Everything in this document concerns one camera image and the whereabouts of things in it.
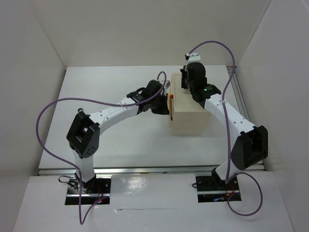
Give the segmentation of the beige blue-knob drawer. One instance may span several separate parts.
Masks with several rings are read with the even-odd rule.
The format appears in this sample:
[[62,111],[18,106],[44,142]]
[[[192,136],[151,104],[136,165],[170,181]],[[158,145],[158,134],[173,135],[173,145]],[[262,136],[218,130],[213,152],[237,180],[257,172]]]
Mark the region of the beige blue-knob drawer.
[[170,121],[173,120],[173,99],[170,98],[171,93],[169,93],[168,97],[168,106],[169,106],[169,118]]

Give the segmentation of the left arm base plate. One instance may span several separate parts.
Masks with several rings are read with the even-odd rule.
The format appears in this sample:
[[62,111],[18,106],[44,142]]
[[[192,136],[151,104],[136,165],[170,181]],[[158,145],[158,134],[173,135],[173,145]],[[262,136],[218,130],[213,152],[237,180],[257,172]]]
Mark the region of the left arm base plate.
[[[79,183],[76,178],[61,175],[58,181],[67,185],[65,205],[78,205]],[[91,184],[86,189],[83,188],[81,205],[92,205],[95,201],[99,205],[110,204],[111,183],[111,177],[100,177],[95,180],[94,184]]]

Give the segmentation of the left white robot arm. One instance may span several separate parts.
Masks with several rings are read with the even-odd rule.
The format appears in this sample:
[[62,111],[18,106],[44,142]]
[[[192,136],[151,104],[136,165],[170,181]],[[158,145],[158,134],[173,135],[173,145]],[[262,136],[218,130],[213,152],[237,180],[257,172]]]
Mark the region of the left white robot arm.
[[112,106],[96,113],[79,112],[69,129],[67,140],[73,150],[78,187],[85,193],[95,188],[93,155],[99,148],[99,138],[117,123],[151,110],[158,115],[168,115],[168,94],[170,81],[151,80],[147,87],[133,91],[119,102],[119,107]]

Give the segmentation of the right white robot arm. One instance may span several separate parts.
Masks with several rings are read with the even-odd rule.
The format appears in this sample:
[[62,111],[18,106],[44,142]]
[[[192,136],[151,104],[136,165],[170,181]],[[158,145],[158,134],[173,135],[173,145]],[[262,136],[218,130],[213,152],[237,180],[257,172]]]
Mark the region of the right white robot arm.
[[268,157],[268,131],[245,119],[215,85],[207,82],[206,69],[200,62],[185,65],[181,74],[181,87],[189,90],[194,101],[226,126],[228,158],[212,170],[205,184],[222,189],[232,176]]

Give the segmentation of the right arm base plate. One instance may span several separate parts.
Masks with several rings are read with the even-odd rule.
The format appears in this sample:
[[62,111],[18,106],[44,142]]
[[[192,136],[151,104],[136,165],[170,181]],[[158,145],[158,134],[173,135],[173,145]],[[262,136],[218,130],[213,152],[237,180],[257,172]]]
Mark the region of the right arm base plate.
[[242,201],[238,179],[234,177],[228,184],[225,181],[214,183],[211,176],[196,176],[196,182],[192,187],[197,190],[199,203]]

